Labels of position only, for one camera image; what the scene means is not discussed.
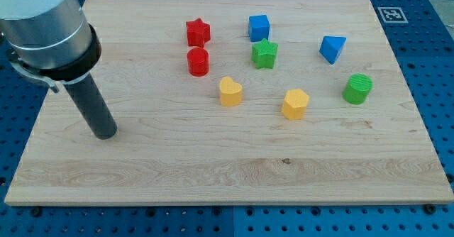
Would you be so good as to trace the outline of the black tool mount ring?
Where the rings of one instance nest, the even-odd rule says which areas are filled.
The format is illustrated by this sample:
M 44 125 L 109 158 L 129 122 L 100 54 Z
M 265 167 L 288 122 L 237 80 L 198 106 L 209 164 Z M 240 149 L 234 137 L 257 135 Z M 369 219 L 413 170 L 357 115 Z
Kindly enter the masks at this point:
M 38 70 L 38 73 L 56 81 L 72 81 L 88 73 L 101 57 L 101 43 L 95 29 L 89 24 L 92 41 L 84 53 L 76 60 L 49 70 Z

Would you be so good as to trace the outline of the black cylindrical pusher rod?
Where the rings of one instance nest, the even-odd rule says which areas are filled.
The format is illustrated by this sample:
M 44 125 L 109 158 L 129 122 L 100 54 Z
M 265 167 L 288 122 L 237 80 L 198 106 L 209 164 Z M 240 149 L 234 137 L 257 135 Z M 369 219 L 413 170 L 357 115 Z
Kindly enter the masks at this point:
M 98 139 L 106 140 L 116 134 L 116 122 L 90 73 L 63 86 Z

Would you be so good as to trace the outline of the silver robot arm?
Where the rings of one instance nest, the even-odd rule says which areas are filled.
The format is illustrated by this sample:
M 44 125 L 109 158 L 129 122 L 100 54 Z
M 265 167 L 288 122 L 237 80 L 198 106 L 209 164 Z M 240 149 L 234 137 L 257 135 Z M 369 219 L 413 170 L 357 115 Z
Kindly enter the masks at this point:
M 117 132 L 90 74 L 101 43 L 79 0 L 1 0 L 1 32 L 15 71 L 54 92 L 61 83 L 98 139 Z

